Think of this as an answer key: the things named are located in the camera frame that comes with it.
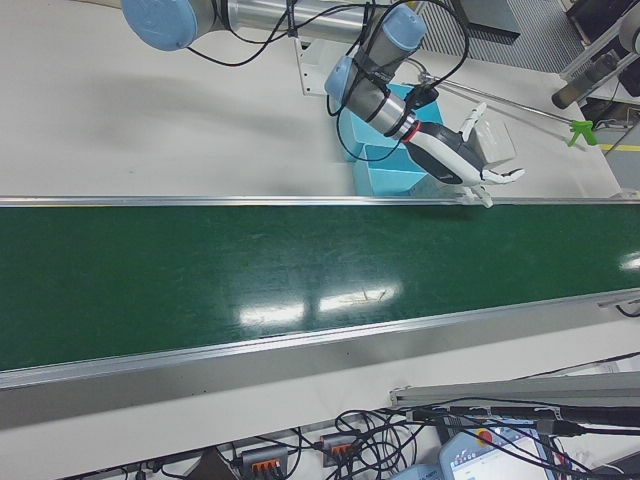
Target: electrical wire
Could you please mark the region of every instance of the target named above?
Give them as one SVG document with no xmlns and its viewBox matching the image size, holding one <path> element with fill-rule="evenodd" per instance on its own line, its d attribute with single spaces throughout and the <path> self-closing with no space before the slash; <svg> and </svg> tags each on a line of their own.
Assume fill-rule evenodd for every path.
<svg viewBox="0 0 640 480">
<path fill-rule="evenodd" d="M 469 57 L 469 50 L 471 47 L 471 36 L 469 34 L 469 30 L 466 26 L 466 24 L 462 21 L 462 18 L 460 18 L 460 16 L 458 15 L 458 13 L 451 8 L 449 5 L 445 4 L 444 2 L 440 1 L 440 0 L 398 0 L 396 3 L 394 3 L 391 8 L 388 8 L 380 17 L 380 20 L 378 21 L 376 28 L 373 31 L 372 37 L 376 37 L 376 35 L 379 33 L 380 29 L 382 28 L 382 23 L 384 21 L 384 19 L 387 17 L 387 15 L 389 15 L 389 13 L 396 8 L 398 5 L 403 5 L 405 3 L 409 3 L 412 1 L 416 1 L 416 2 L 421 2 L 421 3 L 431 3 L 433 5 L 436 5 L 442 9 L 444 9 L 447 13 L 449 13 L 449 15 L 451 15 L 453 17 L 453 19 L 456 21 L 456 23 L 458 24 L 458 26 L 460 27 L 460 29 L 462 30 L 462 35 L 464 38 L 464 50 L 462 52 L 462 56 L 460 57 L 460 60 L 458 61 L 458 63 L 451 69 L 449 70 L 449 72 L 447 72 L 445 75 L 443 75 L 442 77 L 440 77 L 438 80 L 434 81 L 431 84 L 431 88 L 435 88 L 438 85 L 440 85 L 442 82 L 444 82 L 445 80 L 447 80 L 448 78 L 450 78 L 453 74 L 455 74 L 458 70 L 460 70 L 460 68 L 462 67 L 462 65 L 467 61 L 467 58 Z"/>
<path fill-rule="evenodd" d="M 195 53 L 196 55 L 198 55 L 201 58 L 204 58 L 205 60 L 215 63 L 216 65 L 222 65 L 223 67 L 242 67 L 254 61 L 267 49 L 267 47 L 273 42 L 274 37 L 276 36 L 278 30 L 280 29 L 280 26 L 282 25 L 282 23 L 285 21 L 286 18 L 287 18 L 287 13 L 285 12 L 282 14 L 280 19 L 276 22 L 275 27 L 273 27 L 273 30 L 269 34 L 269 37 L 267 38 L 267 40 L 265 40 L 262 46 L 253 55 L 251 55 L 249 58 L 245 60 L 242 60 L 241 62 L 235 62 L 235 63 L 223 62 L 222 60 L 217 60 L 213 57 L 205 55 L 204 53 L 199 52 L 193 47 L 187 47 L 187 50 L 189 50 L 191 53 Z"/>
<path fill-rule="evenodd" d="M 560 405 L 560 404 L 553 404 L 550 402 L 529 402 L 526 400 L 505 400 L 505 399 L 495 399 L 495 398 L 488 398 L 488 397 L 460 397 L 457 399 L 453 399 L 447 402 L 440 402 L 438 404 L 431 404 L 428 407 L 440 407 L 442 405 L 447 405 L 447 404 L 451 404 L 451 403 L 457 403 L 460 401 L 469 401 L 469 400 L 483 400 L 483 401 L 498 401 L 498 402 L 505 402 L 505 403 L 515 403 L 515 404 L 537 404 L 537 405 L 546 405 L 546 406 L 555 406 L 555 407 L 566 407 L 566 405 Z M 404 407 L 402 410 L 403 411 L 408 411 L 407 409 L 413 409 L 416 407 Z M 473 437 L 476 437 L 480 440 L 483 440 L 481 437 L 479 437 L 478 435 L 470 432 L 469 430 L 463 430 L 463 432 L 467 435 L 471 435 Z M 502 447 L 500 447 L 499 445 L 496 445 L 492 442 L 487 442 L 485 440 L 483 440 L 485 443 L 493 446 L 494 448 L 497 448 L 498 450 L 503 451 L 504 453 L 510 454 L 515 458 L 518 458 L 520 460 L 523 460 L 527 463 L 533 464 L 533 465 L 537 465 L 540 466 L 542 468 L 547 468 L 549 470 L 561 473 L 561 474 L 565 474 L 565 475 L 572 475 L 574 477 L 579 477 L 579 478 L 601 478 L 601 479 L 622 479 L 622 478 L 633 478 L 633 479 L 640 479 L 640 473 L 637 474 L 627 474 L 626 476 L 621 476 L 621 475 L 608 475 L 608 474 L 597 474 L 597 473 L 593 473 L 593 472 L 580 472 L 577 470 L 573 470 L 573 469 L 565 469 L 565 468 L 559 468 L 557 466 L 550 466 L 550 465 L 545 465 L 544 463 L 539 463 L 536 462 L 534 460 L 531 460 L 527 457 L 522 457 L 521 455 L 518 455 L 514 452 L 508 451 Z M 571 459 L 570 457 L 568 457 L 566 454 L 564 454 L 565 457 L 567 457 L 569 460 L 571 460 L 572 462 L 574 462 L 573 459 Z"/>
<path fill-rule="evenodd" d="M 300 433 L 300 435 L 302 435 L 302 431 L 300 430 L 300 427 L 298 427 L 298 429 L 296 430 L 295 428 L 293 429 L 293 432 L 295 433 Z M 303 450 L 303 446 L 302 446 L 302 437 L 298 436 L 298 456 L 296 457 L 295 462 L 293 463 L 293 466 L 291 467 L 291 469 L 289 470 L 289 472 L 286 475 L 282 475 L 282 471 L 280 470 L 280 467 L 278 467 L 278 473 L 280 475 L 280 480 L 288 480 L 289 478 L 291 478 L 293 476 L 293 474 L 296 472 L 296 470 L 298 469 L 298 465 L 300 465 L 300 459 L 302 458 L 302 450 Z"/>
</svg>

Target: white floor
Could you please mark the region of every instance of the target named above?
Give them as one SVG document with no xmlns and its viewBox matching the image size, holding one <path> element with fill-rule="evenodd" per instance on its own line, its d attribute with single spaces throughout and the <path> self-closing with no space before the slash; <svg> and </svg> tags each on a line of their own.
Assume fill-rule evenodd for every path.
<svg viewBox="0 0 640 480">
<path fill-rule="evenodd" d="M 117 9 L 68 0 L 0 5 L 0 195 L 349 195 L 325 100 L 301 94 L 294 47 L 283 40 L 254 63 L 220 67 L 159 52 Z M 254 46 L 224 32 L 196 46 L 246 58 Z M 450 57 L 419 52 L 434 73 Z M 402 70 L 397 81 L 415 81 Z M 559 79 L 470 61 L 455 80 L 552 109 Z M 477 99 L 442 90 L 457 128 Z M 524 167 L 506 197 L 608 197 L 619 186 L 601 152 L 569 149 L 567 126 L 493 105 Z M 577 107 L 565 115 L 579 116 Z"/>
</svg>

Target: robotic arm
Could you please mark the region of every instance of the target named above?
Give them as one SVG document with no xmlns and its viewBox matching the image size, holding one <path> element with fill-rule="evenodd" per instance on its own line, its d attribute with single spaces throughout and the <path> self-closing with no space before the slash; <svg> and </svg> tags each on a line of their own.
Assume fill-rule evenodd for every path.
<svg viewBox="0 0 640 480">
<path fill-rule="evenodd" d="M 284 12 L 290 12 L 289 27 L 309 21 L 305 35 L 353 41 L 362 30 L 362 7 L 321 15 L 328 8 L 341 5 L 348 7 L 322 0 L 122 0 L 131 28 L 143 41 L 161 50 L 186 48 L 213 30 L 239 26 L 272 30 Z M 325 90 L 341 108 L 344 106 L 383 135 L 404 143 L 411 159 L 433 177 L 445 184 L 466 187 L 485 206 L 491 206 L 491 197 L 483 186 L 513 182 L 524 170 L 495 173 L 485 168 L 482 158 L 470 147 L 469 133 L 484 111 L 482 105 L 459 132 L 436 123 L 421 123 L 416 118 L 387 85 L 402 62 L 417 50 L 427 27 L 405 5 L 390 7 L 383 14 L 376 10 L 373 15 L 361 48 L 353 58 L 345 56 L 338 61 Z M 430 100 L 436 96 L 432 92 Z"/>
<path fill-rule="evenodd" d="M 437 180 L 471 189 L 490 207 L 491 197 L 483 186 L 513 182 L 524 170 L 495 173 L 485 168 L 483 159 L 469 145 L 469 134 L 486 105 L 474 110 L 459 132 L 417 120 L 387 84 L 400 64 L 416 51 L 427 27 L 405 5 L 383 15 L 380 25 L 353 59 L 345 56 L 338 61 L 325 90 L 380 133 L 404 143 L 411 159 Z"/>
</svg>

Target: orange connector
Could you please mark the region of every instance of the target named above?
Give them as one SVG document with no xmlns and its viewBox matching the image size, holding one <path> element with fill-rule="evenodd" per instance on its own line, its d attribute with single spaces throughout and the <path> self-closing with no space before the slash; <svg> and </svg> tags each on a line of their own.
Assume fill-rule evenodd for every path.
<svg viewBox="0 0 640 480">
<path fill-rule="evenodd" d="M 344 445 L 336 445 L 335 447 L 331 447 L 331 456 L 337 457 L 339 455 L 344 455 L 351 449 L 352 446 L 352 443 L 345 443 Z"/>
<path fill-rule="evenodd" d="M 280 461 L 276 458 L 251 465 L 251 471 L 253 473 L 268 472 L 269 470 L 276 470 L 278 468 L 280 468 Z"/>
</svg>

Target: white robotic finger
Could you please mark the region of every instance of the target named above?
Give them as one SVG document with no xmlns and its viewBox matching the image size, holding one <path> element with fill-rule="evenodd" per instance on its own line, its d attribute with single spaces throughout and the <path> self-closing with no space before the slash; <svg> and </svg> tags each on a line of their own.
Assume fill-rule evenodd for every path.
<svg viewBox="0 0 640 480">
<path fill-rule="evenodd" d="M 476 185 L 474 187 L 470 187 L 470 190 L 478 196 L 480 202 L 482 202 L 482 205 L 484 205 L 486 208 L 493 207 L 493 199 L 491 198 L 491 195 L 489 195 L 489 192 L 487 192 L 483 186 Z"/>
<path fill-rule="evenodd" d="M 460 135 L 462 135 L 463 141 L 465 142 L 469 141 L 469 136 L 471 135 L 471 131 L 474 129 L 474 127 L 476 126 L 476 123 L 478 123 L 478 120 L 482 118 L 482 115 L 484 115 L 484 112 L 486 111 L 487 111 L 487 104 L 484 102 L 478 104 L 476 108 L 471 110 L 471 113 L 462 123 L 462 126 L 460 127 L 460 130 L 458 132 L 460 133 Z"/>
</svg>

